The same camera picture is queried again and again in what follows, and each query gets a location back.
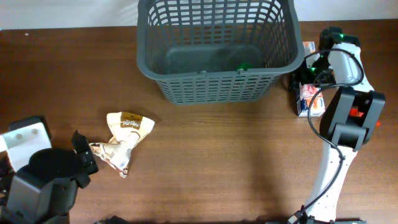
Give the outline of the blue white carton box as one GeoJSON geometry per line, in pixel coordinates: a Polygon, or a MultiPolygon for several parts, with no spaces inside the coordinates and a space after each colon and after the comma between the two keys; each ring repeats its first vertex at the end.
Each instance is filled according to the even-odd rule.
{"type": "MultiPolygon", "coordinates": [[[[303,42],[305,55],[315,52],[314,42],[303,42]]],[[[308,109],[310,102],[314,94],[319,90],[312,83],[304,83],[303,81],[298,82],[298,92],[296,94],[297,99],[297,115],[304,117],[308,115],[308,109]]],[[[325,112],[325,102],[323,95],[320,93],[314,100],[310,116],[320,117],[325,112]]]]}

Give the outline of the small green object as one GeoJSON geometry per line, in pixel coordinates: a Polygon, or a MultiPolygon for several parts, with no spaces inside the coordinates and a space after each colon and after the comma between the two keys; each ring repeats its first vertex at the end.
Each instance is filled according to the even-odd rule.
{"type": "Polygon", "coordinates": [[[252,65],[250,63],[241,63],[240,65],[238,65],[236,70],[237,71],[240,71],[240,70],[246,71],[246,70],[252,69],[252,68],[254,68],[254,65],[252,65]]]}

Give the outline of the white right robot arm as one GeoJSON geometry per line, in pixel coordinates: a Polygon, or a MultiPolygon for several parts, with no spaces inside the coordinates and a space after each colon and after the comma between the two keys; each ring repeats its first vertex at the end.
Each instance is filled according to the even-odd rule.
{"type": "Polygon", "coordinates": [[[288,223],[336,223],[336,206],[348,169],[369,142],[386,99],[370,85],[358,37],[339,27],[320,33],[318,47],[307,42],[303,63],[290,76],[297,113],[320,116],[309,124],[322,140],[323,155],[313,190],[288,223]]]}

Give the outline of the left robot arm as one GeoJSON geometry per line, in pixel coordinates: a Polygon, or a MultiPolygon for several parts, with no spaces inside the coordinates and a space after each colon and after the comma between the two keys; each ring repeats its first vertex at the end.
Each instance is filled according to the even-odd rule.
{"type": "Polygon", "coordinates": [[[13,122],[1,135],[13,174],[1,179],[1,223],[68,223],[78,189],[98,171],[86,137],[75,131],[73,149],[52,146],[44,117],[13,122]]]}

